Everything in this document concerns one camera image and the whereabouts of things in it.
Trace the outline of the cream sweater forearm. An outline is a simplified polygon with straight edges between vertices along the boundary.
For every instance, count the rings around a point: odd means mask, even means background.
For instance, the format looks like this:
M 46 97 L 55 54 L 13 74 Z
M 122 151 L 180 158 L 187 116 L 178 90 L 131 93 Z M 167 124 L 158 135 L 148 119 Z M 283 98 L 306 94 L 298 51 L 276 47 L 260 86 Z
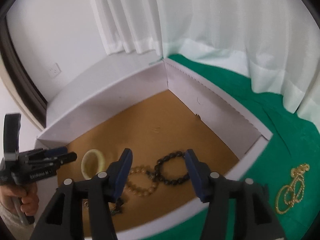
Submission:
M 33 225 L 23 225 L 18 215 L 12 214 L 1 204 L 1 218 L 11 234 L 17 240 L 29 240 L 33 233 Z

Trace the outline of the left hand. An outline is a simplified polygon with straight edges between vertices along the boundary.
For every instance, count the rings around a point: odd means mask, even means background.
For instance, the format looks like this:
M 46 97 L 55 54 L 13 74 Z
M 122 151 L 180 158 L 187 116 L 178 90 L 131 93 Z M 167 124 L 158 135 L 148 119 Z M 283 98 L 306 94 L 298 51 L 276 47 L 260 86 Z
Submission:
M 11 213 L 17 214 L 12 197 L 21 198 L 21 211 L 26 216 L 34 216 L 39 208 L 37 184 L 32 183 L 24 186 L 1 185 L 1 204 Z

